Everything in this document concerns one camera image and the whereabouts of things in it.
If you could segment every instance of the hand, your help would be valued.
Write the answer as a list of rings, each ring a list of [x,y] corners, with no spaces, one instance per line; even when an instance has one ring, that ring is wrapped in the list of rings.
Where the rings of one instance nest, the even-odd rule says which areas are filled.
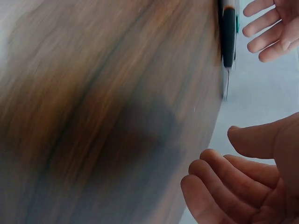
[[[276,166],[220,156],[208,149],[181,182],[199,224],[299,224],[299,113],[271,124],[231,127],[240,154],[275,159]]]
[[[244,9],[244,15],[252,16],[273,5],[274,9],[243,29],[244,35],[250,37],[276,23],[248,44],[252,53],[263,50],[259,54],[262,62],[273,61],[299,45],[298,0],[255,0]]]

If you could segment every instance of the black pen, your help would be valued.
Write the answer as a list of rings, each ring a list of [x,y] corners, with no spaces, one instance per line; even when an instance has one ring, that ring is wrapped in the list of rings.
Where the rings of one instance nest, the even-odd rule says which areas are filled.
[[[238,14],[236,12],[236,0],[221,0],[220,4],[221,52],[223,65],[228,70],[225,96],[225,100],[227,100],[230,71],[233,68],[236,58],[236,34],[239,31],[239,24]]]

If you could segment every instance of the skin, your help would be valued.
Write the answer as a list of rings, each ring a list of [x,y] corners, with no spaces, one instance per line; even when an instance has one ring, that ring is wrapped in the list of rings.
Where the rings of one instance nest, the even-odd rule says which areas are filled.
[[[243,11],[245,16],[275,5],[275,8],[248,24],[243,33],[251,37],[271,27],[248,44],[252,53],[260,52],[262,62],[273,61],[289,53],[299,45],[299,1],[298,0],[255,0]]]
[[[255,0],[244,9],[244,14],[254,15],[273,3],[276,9],[243,30],[251,36],[282,19],[248,45],[252,52],[263,49],[259,57],[264,62],[299,44],[299,0]],[[274,159],[276,165],[221,156],[212,149],[204,151],[199,160],[191,163],[189,175],[181,182],[186,204],[196,221],[299,224],[299,113],[261,126],[232,126],[228,139],[239,154]]]
[[[299,113],[274,123],[231,127],[228,138],[247,157],[275,159],[276,166],[219,155],[207,149],[181,182],[199,224],[299,224]]]

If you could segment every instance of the fingernail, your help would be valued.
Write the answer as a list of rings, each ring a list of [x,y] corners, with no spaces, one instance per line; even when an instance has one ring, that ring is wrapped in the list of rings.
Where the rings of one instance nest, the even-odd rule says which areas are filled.
[[[291,44],[291,42],[289,42],[289,41],[283,41],[282,42],[282,49],[283,50],[288,50],[290,44]]]
[[[238,127],[238,126],[231,126],[228,130],[232,131],[232,130],[237,130],[237,129],[240,129],[240,127]]]

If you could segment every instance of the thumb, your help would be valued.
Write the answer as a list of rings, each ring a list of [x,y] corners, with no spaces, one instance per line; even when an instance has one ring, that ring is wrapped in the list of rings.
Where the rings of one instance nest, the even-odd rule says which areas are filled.
[[[228,139],[241,155],[251,158],[273,159],[274,144],[278,133],[298,118],[299,115],[294,114],[285,119],[260,126],[246,128],[232,126],[228,130]]]
[[[291,43],[299,39],[299,17],[286,24],[280,36],[281,47],[287,50]]]

